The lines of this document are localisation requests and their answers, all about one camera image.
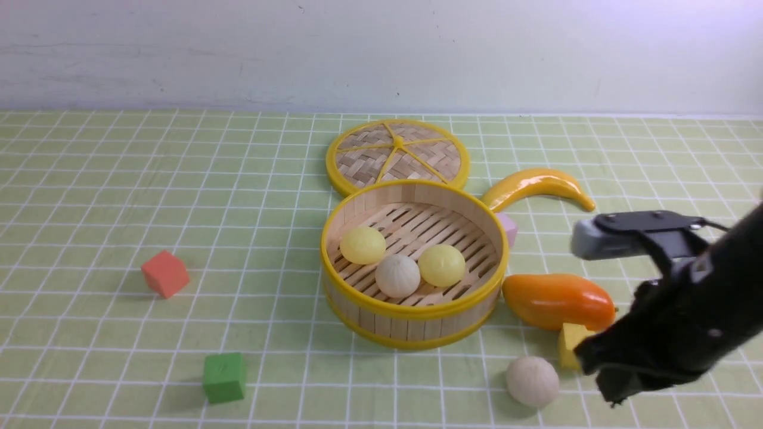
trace toy food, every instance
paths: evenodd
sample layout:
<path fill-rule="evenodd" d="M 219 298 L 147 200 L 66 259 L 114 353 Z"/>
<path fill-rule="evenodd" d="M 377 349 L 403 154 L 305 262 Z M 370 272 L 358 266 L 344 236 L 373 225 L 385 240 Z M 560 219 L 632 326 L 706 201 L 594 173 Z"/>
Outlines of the toy food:
<path fill-rule="evenodd" d="M 427 283 L 439 288 L 455 285 L 466 272 L 464 256 L 453 246 L 435 244 L 419 256 L 421 277 Z"/>
<path fill-rule="evenodd" d="M 525 323 L 559 331 L 564 323 L 603 331 L 615 320 L 607 291 L 574 274 L 515 274 L 501 287 L 506 305 Z"/>
<path fill-rule="evenodd" d="M 376 286 L 389 298 L 405 298 L 419 288 L 421 274 L 408 256 L 390 255 L 376 266 Z"/>
<path fill-rule="evenodd" d="M 519 403 L 543 408 L 559 396 L 559 375 L 543 358 L 522 356 L 506 368 L 506 388 Z"/>
<path fill-rule="evenodd" d="M 347 231 L 339 243 L 346 260 L 359 265 L 377 263 L 384 257 L 387 243 L 381 232 L 372 227 L 355 227 Z"/>
<path fill-rule="evenodd" d="M 585 211 L 596 208 L 574 177 L 557 169 L 524 169 L 496 183 L 480 198 L 492 211 L 532 195 L 555 195 L 576 201 Z"/>

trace yellow banana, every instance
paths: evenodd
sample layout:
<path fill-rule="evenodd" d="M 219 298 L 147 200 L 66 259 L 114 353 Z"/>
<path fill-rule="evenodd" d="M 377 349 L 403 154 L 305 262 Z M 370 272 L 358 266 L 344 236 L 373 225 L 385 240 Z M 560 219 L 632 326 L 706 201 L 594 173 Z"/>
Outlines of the yellow banana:
<path fill-rule="evenodd" d="M 574 177 L 557 169 L 524 169 L 502 179 L 480 198 L 492 211 L 533 195 L 554 195 L 576 201 L 585 211 L 596 208 Z"/>

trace toy mango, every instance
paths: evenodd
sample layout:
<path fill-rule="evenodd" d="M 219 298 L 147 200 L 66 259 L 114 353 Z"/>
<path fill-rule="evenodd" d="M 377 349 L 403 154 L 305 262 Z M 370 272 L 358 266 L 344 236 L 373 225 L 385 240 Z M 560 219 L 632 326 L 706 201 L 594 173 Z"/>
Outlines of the toy mango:
<path fill-rule="evenodd" d="M 615 321 L 607 291 L 574 274 L 515 274 L 506 277 L 501 291 L 519 319 L 541 329 L 559 331 L 569 323 L 598 332 Z"/>

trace pink cube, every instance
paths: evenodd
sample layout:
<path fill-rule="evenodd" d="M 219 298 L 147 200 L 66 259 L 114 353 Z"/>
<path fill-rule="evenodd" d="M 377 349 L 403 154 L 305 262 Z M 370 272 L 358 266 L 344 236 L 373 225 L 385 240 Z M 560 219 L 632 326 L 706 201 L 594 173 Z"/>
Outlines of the pink cube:
<path fill-rule="evenodd" d="M 509 247 L 514 247 L 514 240 L 517 238 L 517 224 L 507 214 L 496 213 L 495 216 L 501 223 L 501 227 L 504 228 L 506 238 L 509 240 Z"/>

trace green cube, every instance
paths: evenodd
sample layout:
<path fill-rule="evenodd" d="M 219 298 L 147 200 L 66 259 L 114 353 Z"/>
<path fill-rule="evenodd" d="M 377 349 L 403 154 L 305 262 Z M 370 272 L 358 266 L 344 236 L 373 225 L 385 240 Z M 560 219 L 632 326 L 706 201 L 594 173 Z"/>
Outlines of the green cube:
<path fill-rule="evenodd" d="M 211 404 L 238 401 L 246 388 L 246 364 L 241 353 L 204 358 L 204 393 Z"/>

